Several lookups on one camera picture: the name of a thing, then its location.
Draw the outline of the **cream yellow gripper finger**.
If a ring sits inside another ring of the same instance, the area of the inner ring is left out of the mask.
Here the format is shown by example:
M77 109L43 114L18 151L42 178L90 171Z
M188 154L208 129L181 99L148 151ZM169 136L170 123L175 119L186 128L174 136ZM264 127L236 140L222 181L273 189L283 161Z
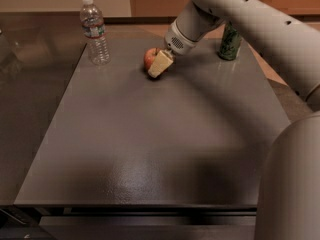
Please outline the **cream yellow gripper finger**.
M174 62L174 55L170 50L157 49L154 61L148 69L148 74L152 78L159 77L165 70L167 70Z

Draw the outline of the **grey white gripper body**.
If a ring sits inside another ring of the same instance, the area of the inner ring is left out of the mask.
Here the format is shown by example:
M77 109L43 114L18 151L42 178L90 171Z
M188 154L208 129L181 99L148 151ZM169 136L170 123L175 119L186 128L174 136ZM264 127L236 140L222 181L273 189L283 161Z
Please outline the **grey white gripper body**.
M201 10L189 1L165 34L165 47L174 55L185 55L222 23L221 18Z

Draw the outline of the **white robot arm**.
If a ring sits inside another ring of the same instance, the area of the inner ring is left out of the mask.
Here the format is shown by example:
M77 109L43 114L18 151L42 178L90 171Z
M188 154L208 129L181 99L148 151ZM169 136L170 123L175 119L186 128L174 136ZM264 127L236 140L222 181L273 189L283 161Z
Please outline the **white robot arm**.
M254 240L320 240L320 32L259 0L190 0L148 73L156 78L221 23L315 111L288 125L265 155Z

